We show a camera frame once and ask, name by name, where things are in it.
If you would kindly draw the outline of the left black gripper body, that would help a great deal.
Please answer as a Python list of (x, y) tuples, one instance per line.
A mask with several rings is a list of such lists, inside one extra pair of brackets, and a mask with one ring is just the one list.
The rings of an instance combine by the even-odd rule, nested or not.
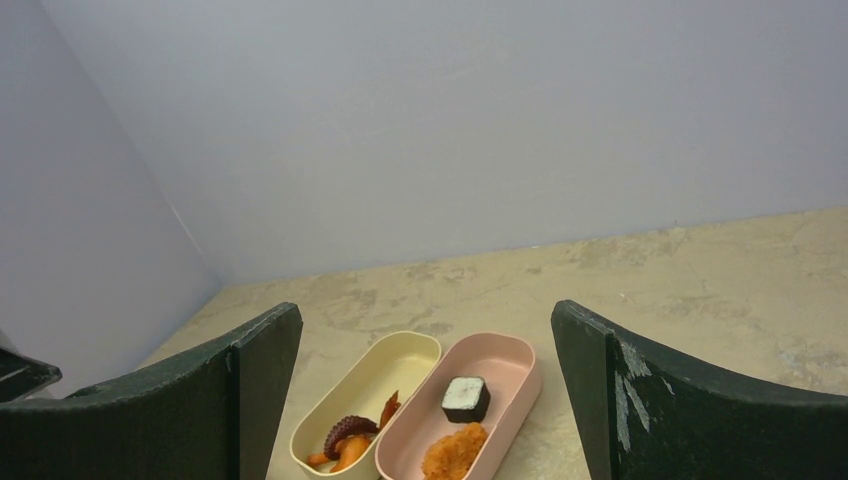
[(59, 367), (1, 348), (1, 402), (25, 399), (60, 381)]

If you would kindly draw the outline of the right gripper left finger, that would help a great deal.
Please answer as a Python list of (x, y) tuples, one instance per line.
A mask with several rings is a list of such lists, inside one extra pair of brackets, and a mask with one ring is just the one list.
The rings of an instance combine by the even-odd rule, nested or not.
[(5, 479), (262, 479), (303, 328), (282, 303), (62, 399), (1, 407)]

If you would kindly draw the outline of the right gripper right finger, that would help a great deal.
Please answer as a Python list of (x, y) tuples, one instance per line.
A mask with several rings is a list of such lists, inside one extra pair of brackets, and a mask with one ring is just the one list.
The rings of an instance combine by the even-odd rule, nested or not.
[(843, 479), (847, 399), (739, 374), (571, 301), (551, 328), (594, 479)]

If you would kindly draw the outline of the dark red octopus tentacle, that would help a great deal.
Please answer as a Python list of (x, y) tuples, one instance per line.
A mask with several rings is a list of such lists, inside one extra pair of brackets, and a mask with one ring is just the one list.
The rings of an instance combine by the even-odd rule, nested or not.
[(347, 415), (330, 429), (324, 441), (323, 453), (329, 460), (338, 460), (340, 454), (336, 451), (336, 446), (340, 441), (353, 435), (379, 432), (380, 427), (373, 420), (358, 415)]

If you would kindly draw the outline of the red brown sausage piece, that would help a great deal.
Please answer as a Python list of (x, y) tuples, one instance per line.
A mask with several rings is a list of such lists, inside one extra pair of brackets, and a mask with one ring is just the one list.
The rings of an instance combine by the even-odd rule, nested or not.
[(378, 424), (378, 428), (380, 430), (384, 429), (388, 423), (391, 421), (392, 417), (395, 415), (397, 410), (401, 406), (401, 402), (398, 399), (399, 391), (395, 390), (393, 394), (388, 398), (385, 402), (383, 410), (380, 416), (380, 422)]

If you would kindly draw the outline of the sushi roll with seaweed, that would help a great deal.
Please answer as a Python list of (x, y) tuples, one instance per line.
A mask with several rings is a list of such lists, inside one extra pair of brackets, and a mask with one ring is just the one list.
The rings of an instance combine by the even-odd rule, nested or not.
[(451, 423), (482, 422), (488, 412), (491, 394), (481, 376), (453, 377), (441, 401), (441, 409)]

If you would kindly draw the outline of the orange fried chicken piece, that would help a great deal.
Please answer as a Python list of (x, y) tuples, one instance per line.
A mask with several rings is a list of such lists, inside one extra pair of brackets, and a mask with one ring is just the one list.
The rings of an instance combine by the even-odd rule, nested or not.
[(488, 433), (478, 422), (472, 422), (432, 444), (421, 463), (426, 480), (461, 480), (479, 455)]

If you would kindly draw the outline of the pink lunch box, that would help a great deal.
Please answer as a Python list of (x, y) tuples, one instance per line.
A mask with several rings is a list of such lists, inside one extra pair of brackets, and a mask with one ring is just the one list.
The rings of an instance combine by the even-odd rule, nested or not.
[(488, 434), (465, 476), (492, 479), (542, 388), (541, 367), (526, 341), (498, 333), (474, 333), (451, 346), (424, 382), (403, 403), (375, 446), (378, 472), (385, 479), (423, 479), (427, 449), (461, 428), (441, 408), (450, 381), (479, 376), (491, 401), (481, 425)]

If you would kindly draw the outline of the cream lunch box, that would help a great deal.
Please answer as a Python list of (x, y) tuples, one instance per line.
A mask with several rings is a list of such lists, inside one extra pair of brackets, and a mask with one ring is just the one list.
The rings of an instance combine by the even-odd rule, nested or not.
[(344, 470), (334, 472), (329, 462), (318, 469), (306, 463), (321, 453), (324, 441), (340, 419), (357, 415), (375, 422), (381, 419), (386, 401), (396, 393), (406, 402), (429, 376), (442, 357), (442, 345), (434, 337), (399, 331), (377, 340), (346, 374), (301, 419), (290, 437), (289, 452), (302, 472), (297, 479), (378, 479), (375, 461), (379, 435), (369, 448)]

